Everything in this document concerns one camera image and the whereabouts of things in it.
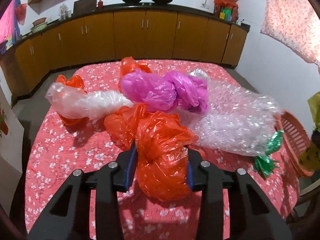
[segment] magenta plastic bag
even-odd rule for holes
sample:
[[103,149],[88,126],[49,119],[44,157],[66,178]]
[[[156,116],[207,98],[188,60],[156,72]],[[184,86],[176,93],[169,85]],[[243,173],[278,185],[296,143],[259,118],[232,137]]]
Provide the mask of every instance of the magenta plastic bag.
[[177,71],[169,71],[164,78],[174,84],[179,106],[183,109],[197,114],[206,113],[209,110],[206,80]]
[[164,77],[137,69],[121,79],[122,93],[131,101],[148,105],[148,111],[170,112],[178,105],[193,113],[208,110],[205,80],[170,71]]
[[169,112],[178,106],[175,86],[154,73],[140,69],[121,79],[121,91],[128,99],[148,105],[148,111]]

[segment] floral curtain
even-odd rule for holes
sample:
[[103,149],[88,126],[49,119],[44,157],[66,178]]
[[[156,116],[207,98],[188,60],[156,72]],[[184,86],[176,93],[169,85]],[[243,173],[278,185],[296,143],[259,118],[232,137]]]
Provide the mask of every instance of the floral curtain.
[[267,0],[261,33],[320,67],[320,19],[308,0]]

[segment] metal bolt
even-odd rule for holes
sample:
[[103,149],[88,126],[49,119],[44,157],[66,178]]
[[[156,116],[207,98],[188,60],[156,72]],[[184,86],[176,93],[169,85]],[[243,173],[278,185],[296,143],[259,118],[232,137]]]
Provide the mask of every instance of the metal bolt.
[[202,161],[201,162],[201,166],[202,167],[209,167],[210,166],[210,163],[208,161]]
[[108,164],[108,166],[109,166],[109,168],[114,169],[114,168],[116,168],[116,167],[118,166],[118,163],[116,163],[116,162],[111,162],[111,163]]
[[78,170],[74,170],[72,174],[73,174],[73,176],[78,177],[81,175],[81,173],[82,173],[82,171],[78,169]]
[[237,172],[238,172],[240,175],[244,175],[244,174],[247,173],[244,168],[239,168],[239,169],[237,170]]

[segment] pink bedsheet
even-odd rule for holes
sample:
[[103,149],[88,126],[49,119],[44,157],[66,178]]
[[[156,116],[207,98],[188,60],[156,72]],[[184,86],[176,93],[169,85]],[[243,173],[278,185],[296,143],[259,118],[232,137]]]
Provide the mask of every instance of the pink bedsheet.
[[[117,89],[120,62],[88,65],[76,71],[84,79],[88,92]],[[152,71],[164,74],[168,70],[190,72],[201,68],[212,78],[237,84],[220,66],[180,60],[149,60]],[[65,127],[57,112],[50,108],[31,150],[26,177],[25,221],[29,231],[37,217],[75,169],[94,171],[121,152],[118,142],[110,139],[103,120],[86,120],[74,127]],[[235,171],[243,167],[263,189],[279,213],[285,218],[295,206],[299,182],[284,147],[272,157],[279,160],[280,168],[264,180],[253,171],[253,158],[205,150],[206,158],[219,168]],[[91,197],[90,236],[95,239],[95,192]],[[161,203],[148,199],[137,181],[127,193],[118,193],[120,217],[125,239],[194,239],[196,234],[201,193],[193,193],[181,201]],[[228,195],[224,192],[224,238],[229,237],[230,216]]]

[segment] bubble wrap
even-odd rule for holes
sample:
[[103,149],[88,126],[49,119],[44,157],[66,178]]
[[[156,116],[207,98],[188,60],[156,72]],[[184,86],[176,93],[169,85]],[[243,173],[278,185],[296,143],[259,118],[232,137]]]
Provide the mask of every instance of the bubble wrap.
[[240,155],[264,156],[267,141],[275,132],[274,115],[281,113],[274,99],[210,79],[200,69],[190,75],[208,81],[207,114],[176,110],[181,125],[199,136],[196,144]]

